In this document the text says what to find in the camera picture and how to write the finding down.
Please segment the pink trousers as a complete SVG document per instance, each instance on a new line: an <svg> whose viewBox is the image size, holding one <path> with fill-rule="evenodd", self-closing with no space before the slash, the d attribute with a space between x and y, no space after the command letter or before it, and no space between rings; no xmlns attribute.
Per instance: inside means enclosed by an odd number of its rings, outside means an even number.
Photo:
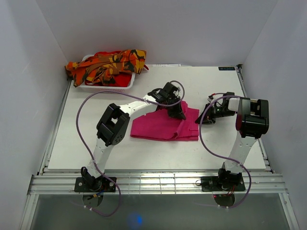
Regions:
<svg viewBox="0 0 307 230"><path fill-rule="evenodd" d="M195 120L199 110L188 107L185 101L181 106L185 120L170 118L166 109L147 113L133 120L130 136L157 141L197 141L199 126Z"/></svg>

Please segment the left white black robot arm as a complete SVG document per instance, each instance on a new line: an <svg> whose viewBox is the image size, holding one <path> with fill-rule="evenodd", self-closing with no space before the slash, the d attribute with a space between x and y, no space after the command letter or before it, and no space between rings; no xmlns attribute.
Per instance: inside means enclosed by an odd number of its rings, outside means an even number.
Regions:
<svg viewBox="0 0 307 230"><path fill-rule="evenodd" d="M113 148L125 137L129 122L133 115L144 115L152 109L166 109L170 118L185 120L186 117L181 107L181 101L185 95L183 85L176 80L167 82L163 88L156 88L144 97L136 97L126 93L121 95L135 99L134 102L116 105L111 103L107 106L103 115L96 125L96 144L91 151L82 137L79 128L79 116L85 103L96 93L88 96L81 104L76 116L76 128L78 135L89 151L91 160L86 167L81 169L81 177L85 186L90 191L97 191L102 186L106 162Z"/></svg>

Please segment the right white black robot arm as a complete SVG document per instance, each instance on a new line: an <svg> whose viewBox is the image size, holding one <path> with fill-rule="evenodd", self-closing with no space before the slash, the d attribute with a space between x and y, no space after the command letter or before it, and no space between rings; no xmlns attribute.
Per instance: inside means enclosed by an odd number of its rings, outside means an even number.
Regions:
<svg viewBox="0 0 307 230"><path fill-rule="evenodd" d="M244 191L244 163L256 141L268 132L269 102L236 96L233 92L214 93L208 97L208 101L195 123L215 124L217 118L235 116L237 135L232 150L228 157L224 157L217 176L202 177L200 186L204 192Z"/></svg>

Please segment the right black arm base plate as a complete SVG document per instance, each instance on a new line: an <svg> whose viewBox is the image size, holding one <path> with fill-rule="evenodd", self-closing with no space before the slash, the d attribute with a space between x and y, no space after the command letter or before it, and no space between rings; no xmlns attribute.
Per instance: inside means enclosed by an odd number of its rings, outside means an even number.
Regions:
<svg viewBox="0 0 307 230"><path fill-rule="evenodd" d="M203 192L244 192L246 190L243 179L236 184L229 180L222 180L218 176L201 177L201 189Z"/></svg>

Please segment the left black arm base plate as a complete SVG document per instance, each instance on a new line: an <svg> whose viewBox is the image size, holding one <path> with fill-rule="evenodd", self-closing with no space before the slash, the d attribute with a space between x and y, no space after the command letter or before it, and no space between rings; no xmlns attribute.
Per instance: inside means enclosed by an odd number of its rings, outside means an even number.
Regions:
<svg viewBox="0 0 307 230"><path fill-rule="evenodd" d="M77 177L74 185L74 192L77 193L99 193L99 192L115 192L116 177L111 177L114 182L109 181L105 177L95 178L86 181L83 177Z"/></svg>

